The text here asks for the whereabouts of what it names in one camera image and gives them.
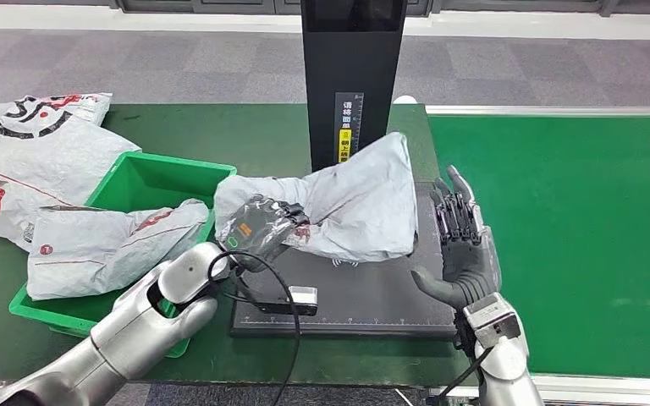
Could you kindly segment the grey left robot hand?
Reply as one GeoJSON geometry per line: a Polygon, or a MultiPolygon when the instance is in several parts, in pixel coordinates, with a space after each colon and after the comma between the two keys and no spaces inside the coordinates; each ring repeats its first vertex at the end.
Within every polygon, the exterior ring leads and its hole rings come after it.
{"type": "Polygon", "coordinates": [[[286,250],[287,237],[309,222],[300,204],[257,194],[217,228],[216,240],[237,267],[262,272],[286,250]]]}

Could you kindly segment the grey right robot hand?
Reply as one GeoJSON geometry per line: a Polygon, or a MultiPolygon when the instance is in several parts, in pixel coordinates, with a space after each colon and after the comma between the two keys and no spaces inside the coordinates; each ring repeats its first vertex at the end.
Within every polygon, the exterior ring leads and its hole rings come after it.
{"type": "Polygon", "coordinates": [[[485,224],[473,189],[453,166],[446,167],[449,178],[432,182],[430,198],[440,234],[443,257],[441,277],[422,266],[410,274],[426,295],[455,310],[498,292],[501,271],[491,228],[485,224]]]}

